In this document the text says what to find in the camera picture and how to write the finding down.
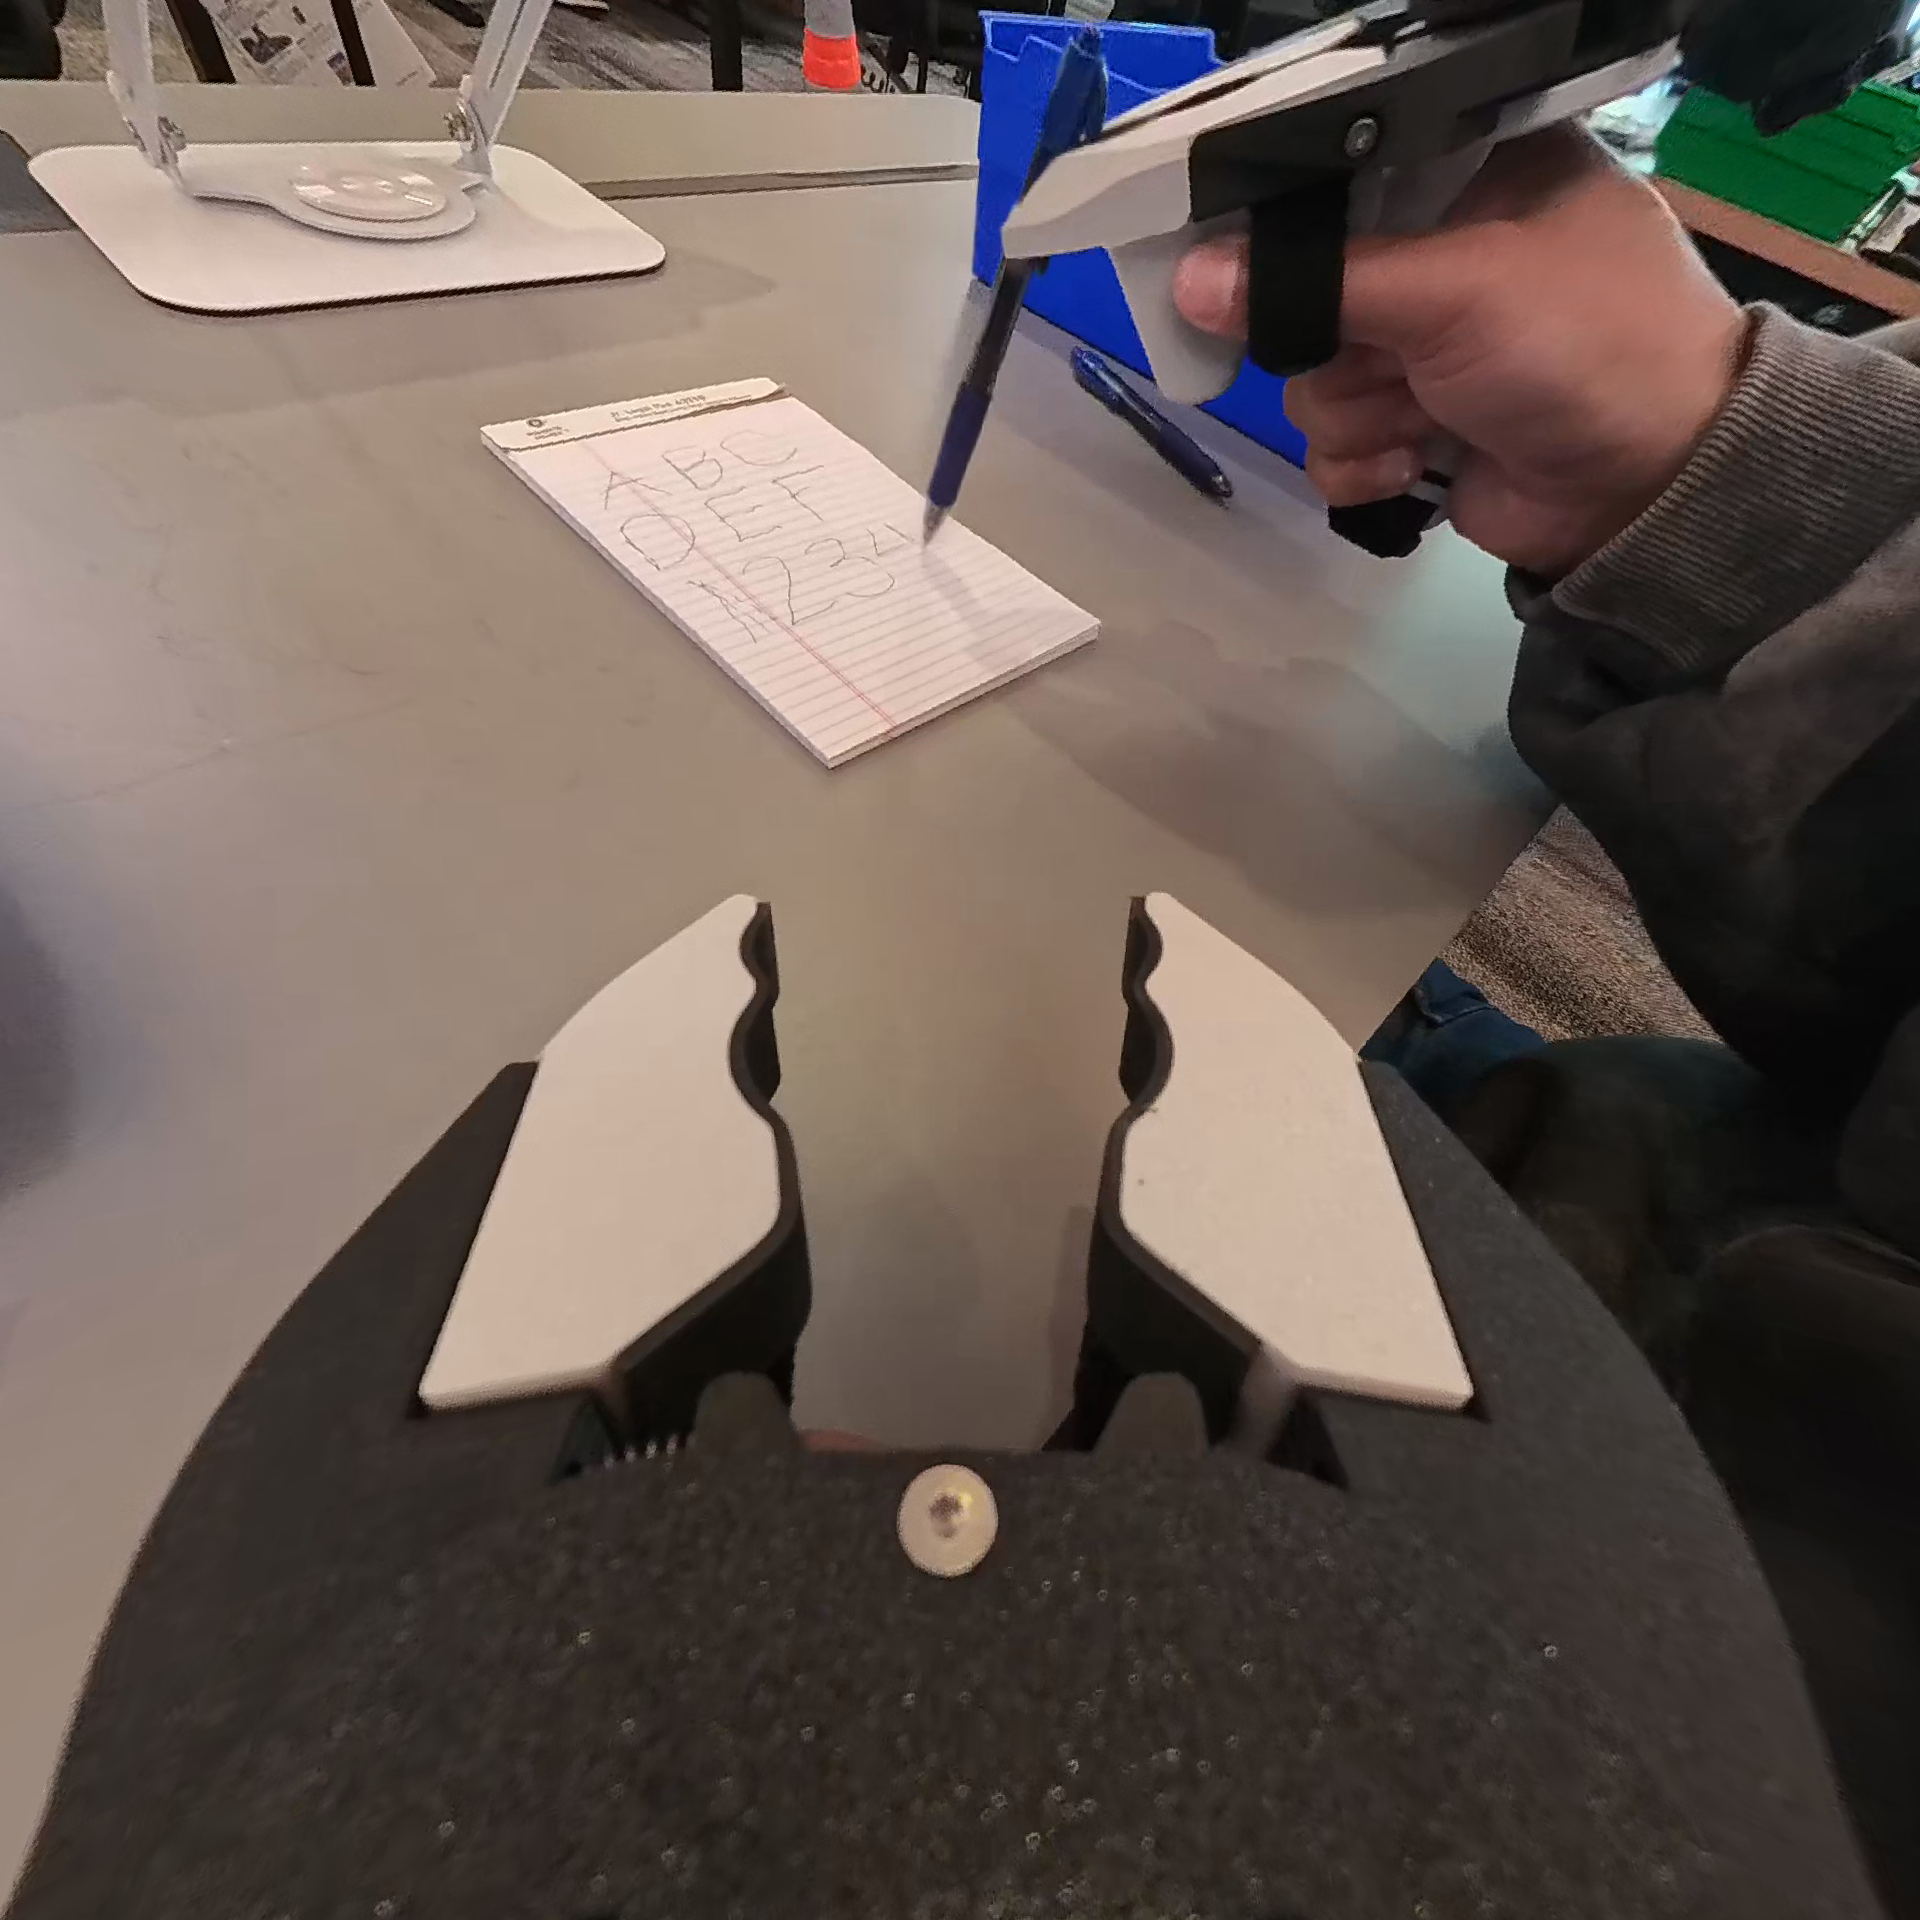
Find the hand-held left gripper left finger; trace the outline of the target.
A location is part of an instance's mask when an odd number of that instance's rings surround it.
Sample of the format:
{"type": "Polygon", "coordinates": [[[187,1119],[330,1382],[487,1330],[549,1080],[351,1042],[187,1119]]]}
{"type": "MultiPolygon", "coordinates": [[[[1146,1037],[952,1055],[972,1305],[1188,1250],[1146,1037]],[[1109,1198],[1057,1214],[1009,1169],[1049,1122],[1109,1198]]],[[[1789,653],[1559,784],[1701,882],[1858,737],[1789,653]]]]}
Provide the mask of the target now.
{"type": "Polygon", "coordinates": [[[419,1397],[588,1393],[692,1413],[721,1376],[794,1394],[810,1249],[781,1069],[775,922],[729,896],[544,1045],[419,1397]]]}

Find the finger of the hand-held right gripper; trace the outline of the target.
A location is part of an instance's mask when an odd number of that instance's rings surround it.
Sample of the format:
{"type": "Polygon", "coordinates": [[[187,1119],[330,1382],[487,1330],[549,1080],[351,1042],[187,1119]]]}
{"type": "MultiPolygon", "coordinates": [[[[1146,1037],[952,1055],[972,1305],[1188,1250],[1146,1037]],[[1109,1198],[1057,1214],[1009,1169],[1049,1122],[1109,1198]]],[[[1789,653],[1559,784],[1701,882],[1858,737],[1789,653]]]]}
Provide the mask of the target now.
{"type": "Polygon", "coordinates": [[[1205,115],[1160,112],[1053,159],[1007,216],[1009,258],[1121,250],[1205,222],[1191,149],[1205,115]]]}
{"type": "Polygon", "coordinates": [[[1266,129],[1295,118],[1309,126],[1345,126],[1356,115],[1378,112],[1383,89],[1418,42],[1418,8],[1362,5],[1124,112],[1109,125],[1103,149],[1176,151],[1202,136],[1266,129]]]}

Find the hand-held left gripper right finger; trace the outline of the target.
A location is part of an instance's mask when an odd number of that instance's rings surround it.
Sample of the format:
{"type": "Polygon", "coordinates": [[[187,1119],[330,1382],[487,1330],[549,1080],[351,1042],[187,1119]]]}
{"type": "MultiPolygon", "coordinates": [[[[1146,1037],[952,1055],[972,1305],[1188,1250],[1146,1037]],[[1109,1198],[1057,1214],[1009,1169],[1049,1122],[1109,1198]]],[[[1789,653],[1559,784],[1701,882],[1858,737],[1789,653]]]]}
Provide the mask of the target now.
{"type": "Polygon", "coordinates": [[[1131,903],[1124,1107],[1103,1161],[1089,1333],[1207,1413],[1301,1393],[1460,1413],[1475,1384],[1360,1058],[1170,894],[1131,903]]]}

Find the blue pen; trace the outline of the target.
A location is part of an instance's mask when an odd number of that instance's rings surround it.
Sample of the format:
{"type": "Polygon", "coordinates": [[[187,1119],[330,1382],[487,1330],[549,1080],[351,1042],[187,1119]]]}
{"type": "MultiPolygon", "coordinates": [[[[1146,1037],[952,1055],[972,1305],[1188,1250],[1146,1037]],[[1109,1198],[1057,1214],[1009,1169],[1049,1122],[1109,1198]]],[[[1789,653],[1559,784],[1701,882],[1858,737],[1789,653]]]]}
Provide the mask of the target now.
{"type": "MultiPolygon", "coordinates": [[[[1063,47],[1023,193],[1028,193],[1057,159],[1087,147],[1103,130],[1106,102],[1109,78],[1100,49],[1100,31],[1093,23],[1084,23],[1063,47]]],[[[1025,309],[1026,285],[1036,267],[1036,257],[1017,257],[1013,243],[1001,243],[991,313],[979,331],[967,371],[957,382],[929,480],[922,520],[922,539],[927,545],[941,534],[967,480],[980,427],[993,409],[1001,367],[1025,309]]]]}
{"type": "Polygon", "coordinates": [[[1180,473],[1193,493],[1216,506],[1232,503],[1235,487],[1219,461],[1177,423],[1167,418],[1152,400],[1129,386],[1104,355],[1084,345],[1073,347],[1071,371],[1081,394],[1090,397],[1119,418],[1164,466],[1180,473]]]}

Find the white lined notepad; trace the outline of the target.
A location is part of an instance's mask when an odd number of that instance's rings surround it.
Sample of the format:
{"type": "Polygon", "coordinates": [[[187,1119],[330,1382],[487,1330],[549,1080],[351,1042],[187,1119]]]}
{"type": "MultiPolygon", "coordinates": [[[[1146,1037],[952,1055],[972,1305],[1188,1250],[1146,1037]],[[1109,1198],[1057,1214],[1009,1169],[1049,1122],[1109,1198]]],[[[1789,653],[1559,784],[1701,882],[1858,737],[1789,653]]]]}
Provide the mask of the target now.
{"type": "Polygon", "coordinates": [[[1100,635],[771,378],[482,427],[564,526],[825,768],[1100,635]]]}

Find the person's right forearm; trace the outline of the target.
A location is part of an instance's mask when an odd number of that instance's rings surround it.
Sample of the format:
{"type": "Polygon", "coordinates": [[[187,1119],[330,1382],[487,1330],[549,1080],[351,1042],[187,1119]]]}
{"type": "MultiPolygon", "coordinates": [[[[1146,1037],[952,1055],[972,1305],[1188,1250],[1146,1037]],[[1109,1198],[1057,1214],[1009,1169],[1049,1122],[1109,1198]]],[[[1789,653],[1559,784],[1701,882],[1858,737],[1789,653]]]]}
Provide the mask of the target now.
{"type": "Polygon", "coordinates": [[[1915,325],[1759,306],[1669,490],[1507,598],[1523,761],[1707,1027],[1817,1109],[1915,1122],[1915,325]]]}

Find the person's right hand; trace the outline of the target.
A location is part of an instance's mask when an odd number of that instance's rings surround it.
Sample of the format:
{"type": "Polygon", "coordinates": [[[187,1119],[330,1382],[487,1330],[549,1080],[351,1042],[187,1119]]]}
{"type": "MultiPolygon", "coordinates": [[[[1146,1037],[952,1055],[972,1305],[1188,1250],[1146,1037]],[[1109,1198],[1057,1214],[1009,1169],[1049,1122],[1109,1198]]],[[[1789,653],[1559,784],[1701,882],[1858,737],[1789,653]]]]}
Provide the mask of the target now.
{"type": "Polygon", "coordinates": [[[1664,199],[1562,125],[1501,144],[1441,226],[1348,243],[1339,345],[1284,406],[1331,509],[1411,493],[1449,441],[1455,529],[1554,581],[1690,464],[1753,330],[1664,199]]]}

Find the blue plastic bin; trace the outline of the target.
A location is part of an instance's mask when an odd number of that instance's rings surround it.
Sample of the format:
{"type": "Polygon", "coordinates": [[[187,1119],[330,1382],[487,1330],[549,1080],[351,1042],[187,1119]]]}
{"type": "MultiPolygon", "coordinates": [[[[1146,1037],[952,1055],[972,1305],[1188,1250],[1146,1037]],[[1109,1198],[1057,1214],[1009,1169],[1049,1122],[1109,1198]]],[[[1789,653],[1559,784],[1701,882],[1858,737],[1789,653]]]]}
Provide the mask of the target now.
{"type": "MultiPolygon", "coordinates": [[[[1007,10],[980,15],[973,277],[984,285],[996,280],[1001,226],[1025,186],[1073,33],[1074,22],[1067,17],[1007,10]]],[[[1097,33],[1109,67],[1109,118],[1147,106],[1221,67],[1212,27],[1109,19],[1097,33]]],[[[1028,285],[1025,306],[1135,376],[1147,376],[1138,330],[1106,255],[1053,257],[1028,285]]],[[[1202,411],[1283,461],[1304,464],[1305,439],[1287,422],[1283,398],[1284,386],[1275,376],[1247,367],[1202,411]]]]}

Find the person's leg in jeans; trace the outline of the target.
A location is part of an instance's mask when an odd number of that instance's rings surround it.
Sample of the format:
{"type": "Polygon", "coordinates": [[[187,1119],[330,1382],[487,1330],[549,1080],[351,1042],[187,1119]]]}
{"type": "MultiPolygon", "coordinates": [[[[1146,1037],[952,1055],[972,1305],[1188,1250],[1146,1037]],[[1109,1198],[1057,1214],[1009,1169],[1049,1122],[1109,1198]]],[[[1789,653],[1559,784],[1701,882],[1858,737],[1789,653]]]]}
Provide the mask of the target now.
{"type": "Polygon", "coordinates": [[[1392,1071],[1428,1112],[1452,1120],[1491,1072],[1546,1049],[1538,1031],[1436,959],[1360,1048],[1360,1061],[1392,1071]]]}

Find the green plastic crate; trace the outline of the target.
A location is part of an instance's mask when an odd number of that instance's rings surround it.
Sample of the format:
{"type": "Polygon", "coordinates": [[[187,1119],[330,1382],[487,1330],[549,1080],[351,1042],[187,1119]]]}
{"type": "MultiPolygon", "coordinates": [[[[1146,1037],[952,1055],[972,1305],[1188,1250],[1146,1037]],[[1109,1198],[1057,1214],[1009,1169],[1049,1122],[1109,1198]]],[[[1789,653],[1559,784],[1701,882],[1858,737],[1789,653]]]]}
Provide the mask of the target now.
{"type": "Polygon", "coordinates": [[[1691,87],[1653,147],[1653,174],[1839,246],[1912,173],[1917,97],[1877,80],[1845,103],[1765,136],[1753,112],[1691,87]]]}

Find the brown wooden table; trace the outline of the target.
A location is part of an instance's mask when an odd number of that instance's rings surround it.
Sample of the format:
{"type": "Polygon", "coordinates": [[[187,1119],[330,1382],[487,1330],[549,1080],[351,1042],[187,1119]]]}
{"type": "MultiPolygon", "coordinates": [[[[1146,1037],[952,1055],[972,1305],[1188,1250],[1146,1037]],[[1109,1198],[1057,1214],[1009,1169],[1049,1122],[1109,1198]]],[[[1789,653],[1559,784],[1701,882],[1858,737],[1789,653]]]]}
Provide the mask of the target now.
{"type": "Polygon", "coordinates": [[[1685,183],[1655,177],[1651,186],[1695,241],[1706,239],[1724,250],[1761,258],[1770,267],[1824,289],[1831,297],[1867,305],[1895,320],[1917,318],[1915,280],[1884,271],[1856,253],[1780,226],[1685,183]]]}

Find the printed newspaper sheet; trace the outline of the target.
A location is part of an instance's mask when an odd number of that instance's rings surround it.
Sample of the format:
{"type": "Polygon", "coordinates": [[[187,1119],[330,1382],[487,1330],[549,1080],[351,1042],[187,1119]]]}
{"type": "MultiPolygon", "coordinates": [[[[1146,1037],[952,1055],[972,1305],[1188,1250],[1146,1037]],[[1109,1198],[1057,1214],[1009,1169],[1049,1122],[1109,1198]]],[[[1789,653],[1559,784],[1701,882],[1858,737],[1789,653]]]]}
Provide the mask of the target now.
{"type": "MultiPolygon", "coordinates": [[[[247,86],[353,87],[331,2],[207,2],[220,43],[247,86]]],[[[370,87],[429,89],[434,69],[386,2],[353,2],[370,87]]]]}

